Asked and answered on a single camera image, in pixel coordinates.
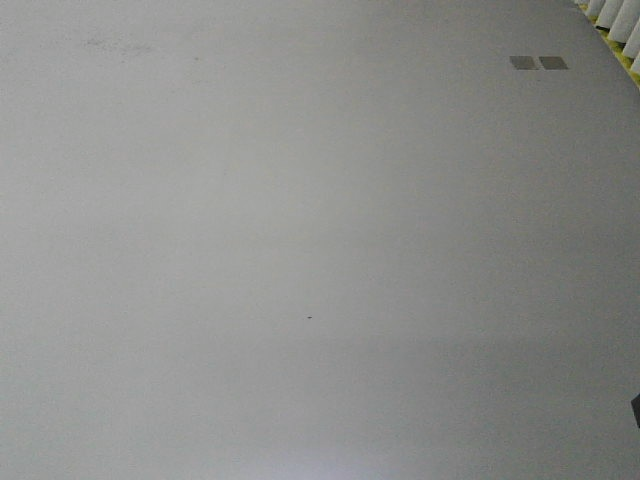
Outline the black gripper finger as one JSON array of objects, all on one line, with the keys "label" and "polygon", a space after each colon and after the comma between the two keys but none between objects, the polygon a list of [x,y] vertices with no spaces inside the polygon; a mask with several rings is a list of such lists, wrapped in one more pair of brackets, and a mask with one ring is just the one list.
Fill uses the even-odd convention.
[{"label": "black gripper finger", "polygon": [[640,395],[636,395],[630,402],[634,414],[635,422],[640,428]]}]

